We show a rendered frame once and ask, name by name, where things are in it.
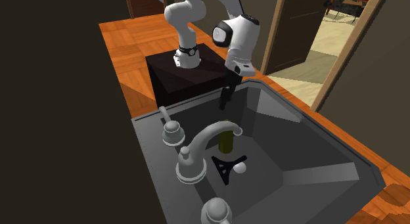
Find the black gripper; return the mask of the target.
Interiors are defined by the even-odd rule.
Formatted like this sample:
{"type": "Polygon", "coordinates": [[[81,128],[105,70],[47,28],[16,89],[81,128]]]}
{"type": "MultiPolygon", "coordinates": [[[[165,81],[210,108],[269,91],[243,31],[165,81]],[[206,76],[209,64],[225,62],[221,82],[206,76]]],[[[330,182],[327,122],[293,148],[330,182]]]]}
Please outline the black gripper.
{"type": "Polygon", "coordinates": [[[226,70],[225,76],[225,87],[221,90],[221,95],[219,97],[219,109],[224,110],[226,104],[231,100],[233,91],[238,84],[242,81],[242,77],[236,72],[231,70],[226,70]]]}

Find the olive green bottle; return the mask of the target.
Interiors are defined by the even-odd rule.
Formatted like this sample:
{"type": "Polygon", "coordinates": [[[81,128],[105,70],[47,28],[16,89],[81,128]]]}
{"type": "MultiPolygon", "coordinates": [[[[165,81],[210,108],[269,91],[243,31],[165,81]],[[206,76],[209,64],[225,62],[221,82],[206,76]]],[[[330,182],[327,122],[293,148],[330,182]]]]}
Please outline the olive green bottle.
{"type": "Polygon", "coordinates": [[[218,135],[218,150],[228,154],[233,150],[233,131],[224,131],[218,135]]]}

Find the dark robot stand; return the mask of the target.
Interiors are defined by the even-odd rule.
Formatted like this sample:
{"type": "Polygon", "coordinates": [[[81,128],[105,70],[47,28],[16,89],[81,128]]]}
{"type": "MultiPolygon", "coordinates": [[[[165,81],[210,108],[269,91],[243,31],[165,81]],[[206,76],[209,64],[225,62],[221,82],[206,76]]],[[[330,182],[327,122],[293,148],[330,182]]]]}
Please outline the dark robot stand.
{"type": "Polygon", "coordinates": [[[146,56],[145,60],[158,107],[169,106],[225,85],[225,60],[206,44],[198,46],[200,64],[193,69],[178,68],[175,51],[146,56]]]}

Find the grey curved faucet spout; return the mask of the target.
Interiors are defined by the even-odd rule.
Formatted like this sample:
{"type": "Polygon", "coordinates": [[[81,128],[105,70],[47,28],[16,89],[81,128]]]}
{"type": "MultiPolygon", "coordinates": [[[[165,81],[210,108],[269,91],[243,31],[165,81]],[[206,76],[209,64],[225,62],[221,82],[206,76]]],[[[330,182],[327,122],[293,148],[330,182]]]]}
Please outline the grey curved faucet spout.
{"type": "Polygon", "coordinates": [[[212,138],[225,131],[232,131],[235,136],[240,136],[243,132],[242,128],[236,123],[230,121],[216,122],[205,127],[193,138],[188,146],[183,146],[180,149],[175,172],[182,183],[192,185],[203,180],[207,172],[204,151],[212,138]]]}

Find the black triangular trivet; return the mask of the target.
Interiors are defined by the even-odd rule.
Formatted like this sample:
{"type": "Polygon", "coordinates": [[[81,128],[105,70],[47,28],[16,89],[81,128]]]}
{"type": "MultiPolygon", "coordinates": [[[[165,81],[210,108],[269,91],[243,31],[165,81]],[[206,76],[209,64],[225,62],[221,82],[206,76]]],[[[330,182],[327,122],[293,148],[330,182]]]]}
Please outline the black triangular trivet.
{"type": "Polygon", "coordinates": [[[247,156],[241,156],[240,158],[234,160],[234,161],[223,161],[220,160],[219,158],[212,156],[211,157],[212,162],[215,164],[215,167],[217,169],[217,172],[219,173],[223,183],[225,185],[229,184],[229,175],[231,170],[239,163],[244,162],[245,160],[247,160],[247,156]]]}

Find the grey sink basin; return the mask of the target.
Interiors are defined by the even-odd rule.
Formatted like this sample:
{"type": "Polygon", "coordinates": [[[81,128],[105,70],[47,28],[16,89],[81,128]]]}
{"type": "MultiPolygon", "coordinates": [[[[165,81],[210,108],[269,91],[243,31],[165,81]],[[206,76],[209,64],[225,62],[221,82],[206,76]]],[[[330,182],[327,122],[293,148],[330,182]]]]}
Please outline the grey sink basin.
{"type": "Polygon", "coordinates": [[[203,205],[215,197],[230,206],[233,224],[346,224],[385,187],[372,162],[264,82],[242,82],[224,110],[220,94],[215,90],[167,107],[184,129],[186,144],[223,120],[243,130],[228,154],[218,150],[217,137],[209,141],[206,175],[194,185],[176,176],[179,149],[162,140],[161,112],[132,120],[166,224],[201,224],[203,205]],[[232,169],[225,185],[211,157],[229,162],[244,155],[247,170],[232,169]]]}

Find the dark brown door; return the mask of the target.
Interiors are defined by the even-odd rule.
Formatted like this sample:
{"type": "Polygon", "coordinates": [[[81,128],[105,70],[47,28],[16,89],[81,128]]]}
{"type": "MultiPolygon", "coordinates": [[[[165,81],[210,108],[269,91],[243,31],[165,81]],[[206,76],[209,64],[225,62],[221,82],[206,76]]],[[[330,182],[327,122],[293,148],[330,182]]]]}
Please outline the dark brown door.
{"type": "Polygon", "coordinates": [[[277,1],[267,75],[306,61],[329,1],[277,1]]]}

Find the wooden table with chairs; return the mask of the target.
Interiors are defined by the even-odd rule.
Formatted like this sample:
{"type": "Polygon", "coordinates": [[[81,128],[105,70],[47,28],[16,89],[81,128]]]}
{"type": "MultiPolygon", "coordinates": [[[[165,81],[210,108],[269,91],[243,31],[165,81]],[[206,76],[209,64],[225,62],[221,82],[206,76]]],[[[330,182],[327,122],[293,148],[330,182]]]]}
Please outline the wooden table with chairs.
{"type": "Polygon", "coordinates": [[[328,15],[329,11],[333,8],[338,6],[338,11],[335,15],[335,18],[338,16],[338,14],[340,13],[340,11],[342,10],[343,7],[346,7],[347,5],[349,5],[350,7],[353,7],[353,16],[354,19],[353,21],[355,21],[355,19],[357,18],[358,12],[362,11],[365,7],[365,4],[368,2],[369,0],[328,0],[325,2],[325,7],[327,8],[326,10],[326,15],[328,15]]]}

